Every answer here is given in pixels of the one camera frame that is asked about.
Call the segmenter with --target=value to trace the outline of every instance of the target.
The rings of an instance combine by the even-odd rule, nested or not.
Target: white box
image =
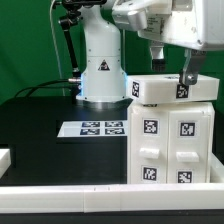
[[[179,76],[134,75],[128,76],[127,96],[143,105],[216,100],[219,80],[198,76],[196,85],[183,86]]]
[[[168,111],[132,103],[128,121],[128,183],[166,183]]]
[[[0,178],[11,165],[11,157],[9,149],[0,149]]]
[[[209,182],[211,103],[149,107],[132,102],[128,120],[129,184]]]
[[[167,183],[209,182],[214,110],[210,103],[184,105],[169,114]]]

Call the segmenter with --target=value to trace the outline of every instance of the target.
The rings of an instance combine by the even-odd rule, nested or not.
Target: cable
[[[20,93],[26,91],[26,90],[29,90],[29,89],[35,89],[38,90],[38,89],[71,89],[70,86],[39,86],[39,87],[27,87],[27,88],[24,88],[24,89],[21,89],[19,92],[17,92],[14,96],[14,98],[18,97]]]
[[[31,94],[33,94],[39,87],[48,86],[48,85],[53,85],[53,84],[58,84],[58,83],[65,83],[65,82],[68,82],[68,80],[67,80],[67,79],[59,79],[59,80],[54,80],[54,81],[49,81],[49,82],[41,83],[41,84],[37,85],[36,87],[33,87],[33,88],[26,94],[26,97],[29,97]]]
[[[57,59],[57,64],[58,64],[58,71],[59,71],[60,78],[63,79],[64,76],[62,74],[61,60],[60,60],[60,56],[59,56],[58,45],[57,45],[57,40],[56,40],[55,30],[54,30],[53,17],[52,17],[52,10],[53,10],[55,2],[56,2],[56,0],[52,0],[51,6],[50,6],[50,12],[49,12],[50,24],[51,24],[52,38],[53,38],[54,49],[55,49],[55,54],[56,54],[56,59]]]

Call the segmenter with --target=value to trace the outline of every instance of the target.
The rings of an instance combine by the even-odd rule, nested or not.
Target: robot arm
[[[157,42],[185,47],[187,59],[180,82],[193,85],[205,51],[224,49],[223,10],[219,0],[117,0],[113,18],[119,28],[156,41],[151,47],[153,59],[163,59]]]
[[[108,1],[105,8],[113,6],[115,0]],[[74,91],[76,103],[94,108],[112,108],[126,101],[126,75],[121,68],[120,31],[105,21],[100,6],[105,0],[63,0],[66,16],[60,18],[73,65],[73,83],[78,83]],[[80,22],[86,41],[86,69],[81,74],[75,59],[71,37],[67,32]]]

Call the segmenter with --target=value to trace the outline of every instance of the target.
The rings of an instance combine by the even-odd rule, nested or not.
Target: black surface
[[[0,144],[12,166],[1,186],[126,183],[127,137],[57,138],[63,121],[125,120],[126,108],[93,110],[70,98],[16,98],[0,107]]]
[[[126,119],[126,113],[126,109],[95,111],[76,107],[64,97],[7,101],[0,106],[0,147],[10,147],[12,165],[0,185],[125,183],[126,137],[56,136],[62,121],[118,120]],[[0,223],[223,224],[224,210],[1,214]]]

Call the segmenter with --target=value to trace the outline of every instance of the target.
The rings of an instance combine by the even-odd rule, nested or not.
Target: white block
[[[166,183],[168,112],[133,102],[128,120],[128,183]]]
[[[121,186],[121,211],[223,208],[224,184]]]
[[[176,152],[179,163],[198,163],[199,156],[196,152]]]
[[[9,149],[0,149],[0,178],[11,165],[11,157]]]
[[[83,212],[82,186],[2,187],[0,213]]]
[[[159,149],[141,148],[139,151],[139,155],[148,159],[158,159]]]
[[[120,211],[119,185],[94,186],[84,193],[84,212]]]
[[[184,103],[169,116],[167,183],[204,183],[209,180],[208,155],[214,110],[210,103]]]
[[[179,84],[179,75],[128,76],[127,96],[143,105],[216,100],[219,80],[198,76],[196,85]]]

